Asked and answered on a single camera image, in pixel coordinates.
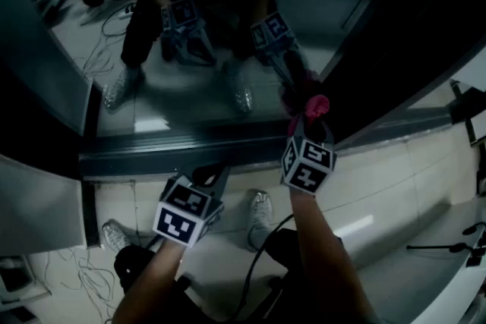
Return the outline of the person's right silver shoe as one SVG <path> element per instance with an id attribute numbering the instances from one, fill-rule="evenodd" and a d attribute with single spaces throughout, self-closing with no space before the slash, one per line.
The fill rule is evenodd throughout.
<path id="1" fill-rule="evenodd" d="M 271 232 L 273 206 L 270 195 L 262 190 L 250 190 L 251 202 L 248 214 L 246 244 L 248 250 L 257 252 Z"/>

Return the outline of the pink cloth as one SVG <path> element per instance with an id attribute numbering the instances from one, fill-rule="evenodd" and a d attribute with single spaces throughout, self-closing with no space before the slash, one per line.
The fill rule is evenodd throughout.
<path id="1" fill-rule="evenodd" d="M 323 116 L 330 110 L 330 101 L 324 95 L 312 96 L 304 106 L 304 109 L 292 115 L 291 121 L 289 122 L 287 135 L 292 136 L 297 129 L 298 122 L 300 119 L 303 120 L 304 130 L 310 131 L 313 127 L 316 127 L 322 122 Z"/>

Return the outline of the clear glass window pane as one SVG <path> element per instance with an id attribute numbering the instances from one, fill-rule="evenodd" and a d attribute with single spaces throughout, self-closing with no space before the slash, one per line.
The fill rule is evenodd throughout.
<path id="1" fill-rule="evenodd" d="M 0 0 L 0 136 L 99 135 L 274 120 L 256 24 L 288 24 L 316 74 L 370 0 Z"/>

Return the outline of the person's left forearm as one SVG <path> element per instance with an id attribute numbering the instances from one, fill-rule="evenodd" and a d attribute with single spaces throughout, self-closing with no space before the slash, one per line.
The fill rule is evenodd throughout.
<path id="1" fill-rule="evenodd" d="M 186 246 L 171 240 L 157 250 L 118 305 L 112 324 L 149 324 L 167 311 Z"/>

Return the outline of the black office chair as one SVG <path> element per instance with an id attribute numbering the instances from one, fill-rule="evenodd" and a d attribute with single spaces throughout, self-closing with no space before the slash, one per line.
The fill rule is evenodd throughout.
<path id="1" fill-rule="evenodd" d="M 185 273 L 175 282 L 174 303 L 190 324 L 248 324 L 266 319 L 289 283 L 289 276 L 268 275 L 206 288 Z"/>

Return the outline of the white desk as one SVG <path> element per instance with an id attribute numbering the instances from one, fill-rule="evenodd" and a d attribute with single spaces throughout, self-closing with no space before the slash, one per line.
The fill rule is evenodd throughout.
<path id="1" fill-rule="evenodd" d="M 486 254 L 468 264 L 486 224 L 486 198 L 451 206 L 420 234 L 359 272 L 385 324 L 458 324 L 486 279 Z M 450 245 L 468 248 L 451 253 Z"/>

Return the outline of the person's left silver shoe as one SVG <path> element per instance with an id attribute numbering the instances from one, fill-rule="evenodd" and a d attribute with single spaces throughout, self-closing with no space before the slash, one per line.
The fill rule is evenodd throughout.
<path id="1" fill-rule="evenodd" d="M 132 245 L 123 227 L 114 219 L 110 219 L 102 226 L 102 231 L 108 246 L 116 253 Z"/>

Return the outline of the person's right forearm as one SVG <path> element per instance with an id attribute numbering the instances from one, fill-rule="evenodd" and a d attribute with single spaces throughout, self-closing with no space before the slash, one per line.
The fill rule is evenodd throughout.
<path id="1" fill-rule="evenodd" d="M 290 190 L 301 261 L 315 305 L 329 323 L 378 324 L 346 249 L 314 196 Z"/>

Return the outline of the black framed glass door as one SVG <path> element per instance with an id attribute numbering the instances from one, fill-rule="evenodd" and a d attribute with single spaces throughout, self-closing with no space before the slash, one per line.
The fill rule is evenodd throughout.
<path id="1" fill-rule="evenodd" d="M 322 121 L 339 151 L 444 127 L 452 122 L 448 106 L 421 108 L 418 101 L 486 49 L 486 0 L 370 0 L 318 74 L 306 65 L 288 24 L 255 28 L 255 57 L 276 72 L 283 117 L 100 136 L 96 109 L 103 95 L 95 91 L 85 134 L 55 125 L 48 135 L 0 136 L 0 156 L 70 178 L 273 163 L 283 153 L 292 115 L 319 94 L 330 101 Z"/>

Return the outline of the person's black shorts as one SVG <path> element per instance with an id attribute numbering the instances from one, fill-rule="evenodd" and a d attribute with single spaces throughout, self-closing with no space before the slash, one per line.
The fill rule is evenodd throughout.
<path id="1" fill-rule="evenodd" d="M 298 319 L 303 316 L 315 315 L 317 308 L 309 293 L 301 264 L 296 231 L 282 229 L 269 235 L 262 248 L 280 265 L 288 269 L 289 283 L 284 287 L 282 296 L 267 317 L 269 320 L 282 324 L 285 319 Z M 117 253 L 115 271 L 119 277 L 124 293 L 134 284 L 155 253 L 151 250 L 132 244 Z M 169 297 L 167 311 L 149 324 L 190 324 L 185 320 L 185 314 L 174 305 L 176 302 L 175 281 Z"/>

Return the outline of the person's silver shoe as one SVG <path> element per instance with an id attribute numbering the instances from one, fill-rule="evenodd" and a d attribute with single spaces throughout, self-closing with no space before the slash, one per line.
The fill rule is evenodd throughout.
<path id="1" fill-rule="evenodd" d="M 102 226 L 102 231 L 108 246 L 116 253 L 132 245 L 123 227 L 114 219 L 110 219 Z"/>
<path id="2" fill-rule="evenodd" d="M 248 214 L 246 244 L 248 250 L 257 252 L 271 232 L 273 206 L 270 195 L 262 190 L 250 190 L 251 202 Z"/>

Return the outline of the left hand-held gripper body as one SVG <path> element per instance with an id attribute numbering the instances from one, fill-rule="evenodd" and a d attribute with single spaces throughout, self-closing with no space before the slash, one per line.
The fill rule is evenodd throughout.
<path id="1" fill-rule="evenodd" d="M 169 182 L 159 199 L 153 231 L 163 237 L 193 247 L 219 221 L 224 204 L 195 188 L 182 175 Z"/>

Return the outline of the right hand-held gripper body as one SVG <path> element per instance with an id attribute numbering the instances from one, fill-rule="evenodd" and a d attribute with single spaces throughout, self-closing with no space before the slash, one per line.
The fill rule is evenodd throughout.
<path id="1" fill-rule="evenodd" d="M 282 183 L 315 195 L 333 173 L 335 164 L 333 144 L 290 137 L 281 158 Z"/>

